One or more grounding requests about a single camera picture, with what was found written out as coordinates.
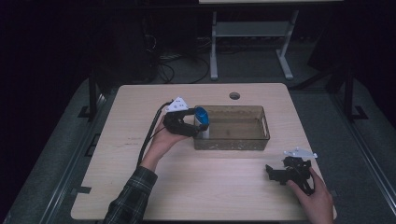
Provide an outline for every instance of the hand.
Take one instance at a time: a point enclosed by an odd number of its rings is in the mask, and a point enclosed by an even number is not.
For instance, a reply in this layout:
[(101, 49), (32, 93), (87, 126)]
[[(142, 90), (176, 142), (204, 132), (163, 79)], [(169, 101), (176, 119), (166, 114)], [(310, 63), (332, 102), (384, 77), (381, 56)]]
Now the hand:
[(178, 141), (188, 138), (187, 136), (169, 133), (163, 126), (163, 117), (160, 120), (157, 128), (154, 131), (154, 137), (151, 140), (151, 145), (140, 163), (141, 166), (155, 171), (158, 161), (168, 152), (171, 147)]
[(333, 223), (332, 195), (327, 191), (323, 180), (312, 167), (309, 168), (309, 171), (314, 179), (315, 192), (313, 194), (307, 196), (292, 180), (287, 182), (288, 186), (296, 194), (309, 221), (313, 224)]

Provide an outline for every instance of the table leg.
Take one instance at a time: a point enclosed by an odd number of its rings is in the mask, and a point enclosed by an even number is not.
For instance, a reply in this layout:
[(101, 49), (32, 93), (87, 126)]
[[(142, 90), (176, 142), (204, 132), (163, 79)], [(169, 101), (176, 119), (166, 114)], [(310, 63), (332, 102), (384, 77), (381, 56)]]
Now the table leg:
[(210, 51), (210, 78), (213, 81), (218, 80), (218, 60), (216, 58), (216, 17), (217, 12), (213, 12), (212, 21), (212, 50)]
[(280, 66), (282, 67), (282, 70), (283, 70), (283, 73), (285, 74), (286, 79), (293, 79), (293, 74), (290, 71), (288, 62), (286, 61), (286, 58), (285, 58), (285, 54), (286, 54), (286, 50), (288, 49), (288, 46), (289, 46), (291, 35), (293, 34), (293, 29), (294, 29), (295, 22), (297, 21), (298, 12), (299, 12), (298, 10), (293, 11), (291, 18), (290, 18), (288, 29), (285, 34), (285, 42), (283, 43), (283, 46), (281, 49), (276, 50), (276, 56), (279, 59)]

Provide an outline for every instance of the white plastic piece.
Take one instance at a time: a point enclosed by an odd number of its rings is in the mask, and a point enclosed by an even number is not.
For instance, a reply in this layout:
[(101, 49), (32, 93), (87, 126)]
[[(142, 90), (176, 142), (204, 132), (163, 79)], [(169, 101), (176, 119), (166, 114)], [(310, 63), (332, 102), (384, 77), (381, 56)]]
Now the white plastic piece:
[(182, 111), (188, 110), (189, 106), (184, 102), (183, 98), (177, 97), (176, 100), (172, 104), (170, 104), (165, 111), (166, 112), (175, 112), (175, 111)]
[(284, 151), (283, 152), (287, 156), (296, 157), (296, 158), (317, 158), (317, 153), (312, 153), (310, 151), (301, 149), (299, 147), (295, 148), (292, 151)]

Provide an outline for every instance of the plaid shirt sleeve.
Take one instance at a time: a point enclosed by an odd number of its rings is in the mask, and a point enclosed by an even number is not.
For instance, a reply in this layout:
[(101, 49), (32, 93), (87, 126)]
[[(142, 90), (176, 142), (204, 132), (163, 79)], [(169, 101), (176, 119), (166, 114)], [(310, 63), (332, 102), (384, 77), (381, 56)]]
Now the plaid shirt sleeve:
[(141, 223), (157, 177), (149, 169), (137, 167), (119, 197), (108, 207), (104, 223)]

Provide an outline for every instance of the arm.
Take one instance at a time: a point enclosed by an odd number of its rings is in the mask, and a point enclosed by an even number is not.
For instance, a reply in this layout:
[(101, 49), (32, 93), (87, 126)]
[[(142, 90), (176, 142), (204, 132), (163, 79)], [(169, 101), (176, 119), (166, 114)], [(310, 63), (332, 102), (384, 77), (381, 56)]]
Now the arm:
[(309, 168), (309, 171), (315, 185), (315, 192), (312, 195), (307, 196), (292, 180), (288, 181), (288, 185), (299, 199), (309, 221), (313, 224), (333, 223), (332, 195), (327, 191), (323, 180), (312, 167)]
[(119, 197), (111, 202), (104, 223), (141, 223), (149, 195), (157, 180), (155, 168), (163, 155), (178, 141), (187, 138), (169, 133), (163, 119), (155, 130), (151, 145), (134, 174), (125, 184)]

